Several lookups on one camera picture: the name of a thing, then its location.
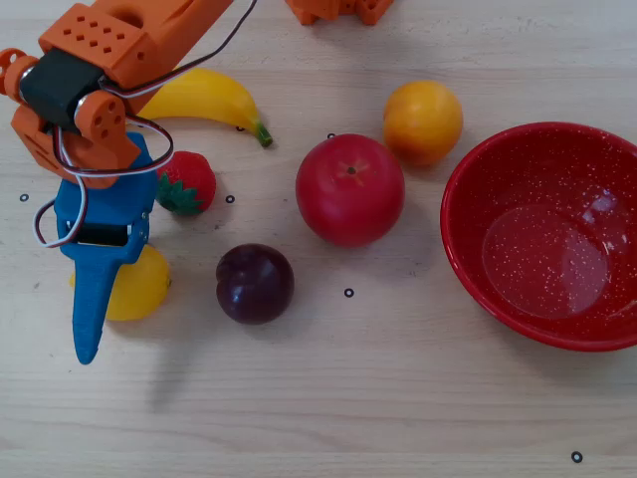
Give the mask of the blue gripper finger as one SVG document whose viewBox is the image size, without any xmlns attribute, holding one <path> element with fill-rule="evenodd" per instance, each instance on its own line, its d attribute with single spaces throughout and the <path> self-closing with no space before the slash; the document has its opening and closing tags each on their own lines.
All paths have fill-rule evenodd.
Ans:
<svg viewBox="0 0 637 478">
<path fill-rule="evenodd" d="M 75 352 L 83 365 L 96 357 L 114 281 L 122 262 L 107 259 L 75 260 L 72 330 Z"/>
</svg>

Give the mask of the blue gripper body black servo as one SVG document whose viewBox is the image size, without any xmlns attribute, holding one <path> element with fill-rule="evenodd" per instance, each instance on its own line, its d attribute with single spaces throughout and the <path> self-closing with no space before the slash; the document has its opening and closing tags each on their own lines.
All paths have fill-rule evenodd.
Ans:
<svg viewBox="0 0 637 478">
<path fill-rule="evenodd" d="M 128 138 L 140 153 L 132 167 L 151 163 L 143 136 L 130 132 Z M 155 171 L 126 175 L 105 189 L 87 190 L 87 214 L 75 239 L 60 247 L 72 260 L 135 263 L 149 236 L 149 215 L 155 197 Z M 62 180 L 54 203 L 57 231 L 66 236 L 75 225 L 81 204 L 80 188 Z"/>
</svg>

